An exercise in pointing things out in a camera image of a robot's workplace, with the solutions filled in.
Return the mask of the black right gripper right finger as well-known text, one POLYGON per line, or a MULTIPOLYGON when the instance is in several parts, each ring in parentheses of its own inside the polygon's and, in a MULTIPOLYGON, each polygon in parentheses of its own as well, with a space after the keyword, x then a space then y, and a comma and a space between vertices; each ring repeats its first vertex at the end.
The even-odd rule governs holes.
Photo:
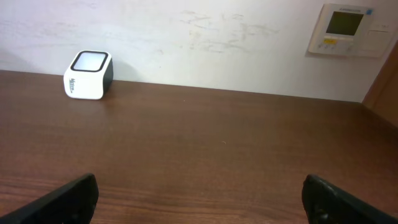
POLYGON ((309 224, 397 224, 397 218, 313 174, 303 182, 302 203, 309 224))

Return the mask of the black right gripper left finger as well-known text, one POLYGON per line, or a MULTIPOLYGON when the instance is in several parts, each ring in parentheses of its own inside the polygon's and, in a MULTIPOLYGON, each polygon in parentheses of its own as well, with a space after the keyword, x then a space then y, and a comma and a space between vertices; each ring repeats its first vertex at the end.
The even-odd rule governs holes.
POLYGON ((94 174, 85 174, 1 217, 1 224, 90 224, 99 190, 94 174))

